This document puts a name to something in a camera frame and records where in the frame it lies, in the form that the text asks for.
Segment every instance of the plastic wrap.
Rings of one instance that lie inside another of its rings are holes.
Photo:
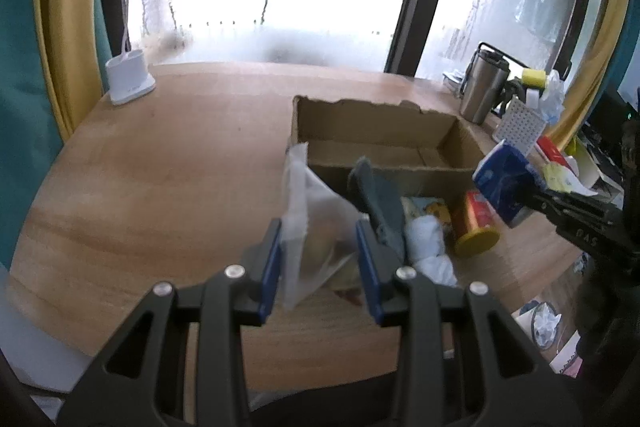
[[[287,210],[282,216],[280,236],[284,254],[282,303],[294,308],[325,284],[357,252],[355,225],[362,214],[349,201],[332,191],[306,164],[307,144],[289,149],[283,189]],[[340,286],[357,281],[357,269],[349,269],[350,280],[340,277]]]
[[[562,315],[556,315],[548,304],[542,303],[540,305],[540,309],[535,313],[533,319],[533,332],[538,346],[549,347],[556,339],[556,328],[561,318]]]
[[[538,110],[549,125],[555,125],[560,121],[564,111],[564,82],[556,70],[552,70],[546,76],[545,91],[538,102]]]

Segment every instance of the yellow bottle cap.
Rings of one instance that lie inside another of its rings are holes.
[[[456,255],[471,257],[490,250],[500,239],[500,232],[495,227],[474,229],[465,233],[456,241]]]
[[[545,70],[522,70],[522,83],[527,87],[535,87],[537,89],[545,89],[546,73]]]

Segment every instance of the white trash bag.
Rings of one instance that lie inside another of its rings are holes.
[[[362,214],[307,167],[307,145],[290,147],[282,183],[287,210],[280,236],[284,262],[281,287],[282,304],[288,310],[350,261],[347,271],[351,278],[357,276],[353,270],[358,251],[355,227]]]

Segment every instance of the white cloth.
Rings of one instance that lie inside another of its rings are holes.
[[[436,284],[456,286],[458,279],[446,254],[442,225],[435,216],[420,216],[404,227],[411,265]]]

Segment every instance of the lamp base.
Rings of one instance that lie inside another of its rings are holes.
[[[113,105],[135,100],[156,87],[156,80],[146,70],[142,50],[133,50],[113,57],[105,66],[109,79],[109,97]]]

